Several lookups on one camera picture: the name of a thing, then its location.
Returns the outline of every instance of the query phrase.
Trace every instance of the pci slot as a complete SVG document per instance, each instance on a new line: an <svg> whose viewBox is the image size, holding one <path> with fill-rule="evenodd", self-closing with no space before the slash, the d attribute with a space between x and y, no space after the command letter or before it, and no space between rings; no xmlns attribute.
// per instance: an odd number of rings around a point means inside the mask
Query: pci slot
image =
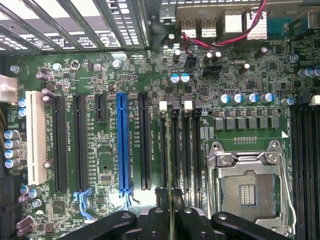
<svg viewBox="0 0 320 240"><path fill-rule="evenodd" d="M119 194L126 197L126 208L131 207L130 158L129 158L129 120L128 97L125 93L116 94L117 150Z"/></svg>
<svg viewBox="0 0 320 240"><path fill-rule="evenodd" d="M67 131L66 131L66 103L65 97L52 98L52 130L54 156L54 186L56 192L67 192Z"/></svg>
<svg viewBox="0 0 320 240"><path fill-rule="evenodd" d="M168 186L168 160L167 160L167 137L166 137L166 119L160 118L160 147L161 147L161 182L162 187Z"/></svg>
<svg viewBox="0 0 320 240"><path fill-rule="evenodd" d="M94 95L95 120L99 123L107 121L107 96L103 94Z"/></svg>
<svg viewBox="0 0 320 240"><path fill-rule="evenodd" d="M195 108L193 112L193 175L194 175L194 205L202 209L202 165L200 141L201 109Z"/></svg>
<svg viewBox="0 0 320 240"><path fill-rule="evenodd" d="M38 91L26 91L25 101L28 184L39 185L48 179L44 167L47 159L45 103Z"/></svg>
<svg viewBox="0 0 320 240"><path fill-rule="evenodd" d="M86 98L82 95L73 97L74 131L75 131L75 162L77 192L89 188L88 178L88 149L86 132Z"/></svg>
<svg viewBox="0 0 320 240"><path fill-rule="evenodd" d="M320 234L319 107L291 108L293 204L297 239Z"/></svg>
<svg viewBox="0 0 320 240"><path fill-rule="evenodd" d="M151 190L151 137L148 93L138 94L141 189Z"/></svg>
<svg viewBox="0 0 320 240"><path fill-rule="evenodd" d="M172 103L171 114L171 159L172 159L172 187L178 189L180 186L180 145L179 145L179 115L180 103Z"/></svg>
<svg viewBox="0 0 320 240"><path fill-rule="evenodd" d="M190 113L182 113L182 166L184 204L191 207L191 150L190 150Z"/></svg>

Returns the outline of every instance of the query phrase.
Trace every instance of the green circuit board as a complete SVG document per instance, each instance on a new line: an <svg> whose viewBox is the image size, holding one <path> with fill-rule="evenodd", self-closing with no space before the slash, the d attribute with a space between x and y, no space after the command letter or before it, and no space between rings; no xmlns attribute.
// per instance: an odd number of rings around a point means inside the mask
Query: green circuit board
<svg viewBox="0 0 320 240"><path fill-rule="evenodd" d="M304 40L312 47L312 39ZM72 232L81 226L88 224L80 214L79 203L74 201L73 193L77 190L75 177L76 169L76 150L75 150L75 130L74 130L74 104L73 96L85 96L86 124L81 128L86 131L87 139L87 159L89 186L92 188L92 195L88 199L89 207L86 211L95 220L101 219L115 211L125 209L124 200L119 198L119 179L118 179L118 153L117 153L117 111L116 93L124 92L128 96L128 121L129 121L129 158L131 162L131 211L139 214L142 209L157 205L155 189L163 187L162 173L162 153L161 153L161 127L160 119L163 117L159 110L159 101L172 102L175 97L181 101L200 100L202 104L200 117L200 162L201 179L200 186L201 203L195 203L194 190L191 190L191 199L185 199L186 205L190 207L200 206L207 214L208 212L208 193L206 176L206 149L211 147L213 142L219 141L227 152L259 152L266 151L273 140L277 140L285 155L286 177L288 179L289 190L292 189L292 163L291 163L291 142L290 142L290 112L287 106L281 105L281 99L292 96L294 92L295 80L298 78L294 71L299 66L292 64L289 60L293 49L297 51L297 44L289 44L284 39L274 39L265 43L269 49L268 55L255 59L256 51L234 51L233 48L222 50L222 58L217 63L221 66L221 72L210 76L203 75L203 68L206 65L202 62L206 51L197 48L192 49L194 55L199 59L199 65L195 70L187 71L184 66L185 59L174 63L173 51L164 48L162 52L153 53L150 57L127 58L125 54L88 53L88 54L66 54L66 55L44 55L44 56L24 56L10 57L7 60L7 76L18 79L19 98L25 97L26 91L41 91L46 86L54 90L56 95L65 98L65 121L67 132L67 173L68 189L67 192L56 192L54 183L54 169L47 170L48 181L41 185L43 194L39 197L42 205L33 208L31 201L24 203L23 215L31 215L35 219L32 233L29 234L33 239L45 239L60 237L63 234ZM112 66L115 58L121 61L121 67L115 69ZM77 60L80 68L77 71L70 69L72 61ZM251 65L250 71L239 74L240 66L235 64L237 60L245 60ZM61 70L53 71L53 64L59 63ZM90 69L94 63L99 65L99 69ZM10 72L11 65L18 65L21 73L17 76ZM44 85L35 78L37 72L46 69L51 79ZM190 81L188 83L172 84L170 78L172 74L181 75L188 73ZM142 190L141 185L141 161L140 161L140 128L144 126L139 122L139 93L145 93L149 97L150 110L150 147L151 147L151 188ZM95 120L95 98L94 94L101 93L106 95L106 122ZM219 97L223 94L234 96L235 94L246 95L256 93L259 100L254 104L248 104L243 100L240 104L233 104L229 101L222 105ZM265 104L261 102L261 96L266 93L273 94L273 101ZM172 105L168 104L168 119L172 117ZM10 106L8 108L8 129L17 129L23 132L22 126L24 118L18 116L19 107ZM46 106L46 151L47 159L54 157L53 154L53 118L52 108ZM253 123L246 121L245 129L238 129L235 119L253 119ZM264 123L259 120L258 127L255 122L260 118L268 118ZM178 138L176 145L177 154L181 161L183 156L183 125L181 119L178 124ZM27 159L27 142L22 133L20 139L20 158ZM194 146L190 144L191 156L193 156ZM171 156L169 163L173 164L175 157ZM183 162L180 165L180 181L178 188L183 190ZM12 170L12 174L21 174L25 177L28 171L24 166L19 166ZM279 193L276 189L271 192L276 198ZM214 209L218 210L218 203L215 200ZM273 206L274 213L279 210ZM287 216L291 223L292 215Z"/></svg>

